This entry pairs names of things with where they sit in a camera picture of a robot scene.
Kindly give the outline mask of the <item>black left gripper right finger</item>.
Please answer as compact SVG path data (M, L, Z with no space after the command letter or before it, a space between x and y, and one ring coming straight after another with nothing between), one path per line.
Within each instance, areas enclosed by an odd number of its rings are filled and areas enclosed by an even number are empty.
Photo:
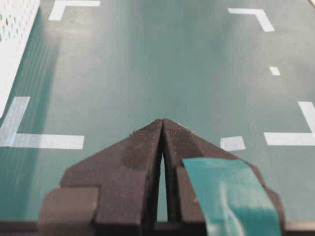
M168 220L180 223L183 236L204 236L205 218L200 205L193 202L196 195L183 160L199 157L237 160L238 157L166 118L163 119L162 138Z

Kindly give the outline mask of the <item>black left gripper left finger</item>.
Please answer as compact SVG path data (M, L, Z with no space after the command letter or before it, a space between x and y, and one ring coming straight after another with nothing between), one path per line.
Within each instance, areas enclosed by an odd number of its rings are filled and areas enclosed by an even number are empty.
M163 122L69 167L39 214L41 236L140 236L157 218Z

